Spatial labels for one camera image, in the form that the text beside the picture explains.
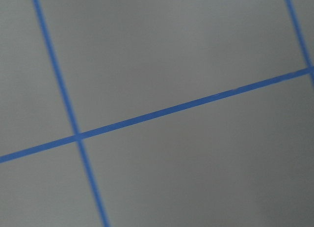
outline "blue grid line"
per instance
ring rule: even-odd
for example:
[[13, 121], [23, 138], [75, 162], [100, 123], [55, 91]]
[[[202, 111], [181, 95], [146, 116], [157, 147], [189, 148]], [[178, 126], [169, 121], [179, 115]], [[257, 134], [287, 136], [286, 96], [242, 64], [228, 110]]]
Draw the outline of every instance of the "blue grid line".
[[74, 139], [77, 142], [80, 157], [81, 157], [81, 160], [82, 160], [84, 168], [85, 168], [86, 176], [87, 176], [87, 179], [89, 181], [90, 188], [91, 188], [91, 191], [93, 193], [102, 224], [104, 227], [109, 227], [110, 226], [109, 220], [108, 220], [106, 213], [105, 213], [103, 201], [102, 201], [100, 192], [99, 192], [98, 187], [97, 187], [96, 179], [95, 179], [93, 171], [92, 171], [91, 163], [89, 161], [84, 142], [80, 137], [79, 125], [77, 123], [74, 109], [73, 109], [72, 104], [71, 104], [70, 96], [68, 94], [65, 82], [63, 80], [62, 71], [60, 69], [60, 66], [59, 66], [59, 63], [58, 63], [58, 60], [57, 60], [57, 57], [56, 57], [56, 54], [55, 54], [55, 51], [53, 48], [52, 39], [49, 35], [48, 27], [47, 27], [45, 17], [44, 17], [44, 14], [43, 14], [43, 11], [42, 11], [42, 8], [40, 5], [40, 1], [39, 0], [33, 0], [33, 4], [34, 4], [34, 9], [35, 9], [36, 14], [37, 14], [39, 26], [40, 26], [41, 31], [42, 31], [42, 35], [43, 35], [43, 38], [45, 40], [45, 44], [46, 44], [46, 48], [48, 51], [48, 55], [50, 57], [52, 68], [53, 68], [56, 80], [58, 82], [58, 86], [59, 86], [59, 89], [61, 92], [63, 103], [64, 103], [64, 106], [66, 108], [67, 115], [68, 115], [72, 130], [73, 130], [73, 133], [74, 133]]
[[[313, 64], [312, 64], [312, 61], [311, 61], [311, 57], [310, 57], [308, 48], [306, 46], [306, 42], [305, 42], [305, 39], [304, 39], [304, 35], [302, 33], [301, 25], [299, 24], [298, 17], [296, 15], [295, 8], [293, 7], [292, 0], [285, 0], [285, 2], [286, 2], [286, 5], [287, 5], [289, 14], [290, 14], [290, 18], [291, 18], [291, 21], [292, 21], [292, 24], [293, 24], [293, 27], [294, 27], [294, 31], [295, 31], [295, 34], [297, 36], [301, 52], [302, 52], [304, 61], [306, 63], [306, 66], [308, 68], [312, 68]], [[314, 72], [311, 72], [310, 76], [311, 76], [311, 79], [312, 79], [312, 83], [314, 85]]]
[[[237, 94], [241, 94], [241, 93], [245, 93], [245, 92], [249, 92], [258, 88], [263, 88], [269, 85], [273, 85], [273, 84], [277, 84], [283, 81], [288, 81], [291, 79], [295, 79], [301, 76], [305, 76], [307, 74], [313, 73], [314, 70], [312, 68], [305, 68], [302, 70], [298, 70], [295, 72], [290, 72], [284, 75], [280, 75], [274, 78], [270, 78], [264, 81], [259, 81], [250, 85], [245, 85], [236, 89], [231, 89], [222, 93], [218, 93], [218, 94], [214, 94], [211, 96], [207, 96], [204, 98], [200, 98], [200, 99], [196, 99], [187, 103], [183, 103], [183, 104], [179, 104], [173, 107], [169, 107], [166, 109], [162, 109], [153, 113], [148, 113], [148, 114], [144, 114], [141, 116], [137, 116], [131, 119], [127, 119], [127, 120], [123, 120], [117, 123], [113, 123], [107, 126], [103, 126], [97, 129], [93, 129], [93, 130], [89, 130], [86, 132], [81, 133], [79, 136], [81, 137], [81, 139], [86, 139], [86, 138], [90, 138], [96, 135], [100, 135], [100, 134], [104, 134], [113, 130], [117, 130], [117, 129], [121, 129], [127, 126], [131, 126], [134, 124], [138, 124], [147, 120], [151, 120], [151, 119], [155, 119], [164, 115], [168, 115], [168, 114], [172, 114], [172, 113], [176, 113], [179, 111], [183, 111], [189, 108], [194, 108], [196, 106], [202, 105], [202, 104], [207, 104], [210, 102], [214, 102], [220, 99], [224, 99], [227, 97], [231, 97], [231, 96], [235, 96]], [[74, 136], [70, 136], [70, 137], [66, 137], [66, 138], [62, 138], [59, 140], [55, 140], [52, 142], [48, 142], [48, 143], [44, 143], [42, 145], [38, 145], [35, 147], [31, 147], [31, 148], [27, 148], [18, 152], [13, 152], [7, 155], [3, 155], [0, 156], [0, 163], [4, 163], [4, 162], [8, 162], [14, 159], [18, 159], [18, 158], [22, 158], [28, 155], [31, 155], [33, 153], [37, 153], [37, 152], [41, 152], [41, 151], [45, 151], [47, 149], [51, 149], [51, 148], [55, 148], [58, 146], [62, 146], [71, 142], [75, 142], [76, 139]]]

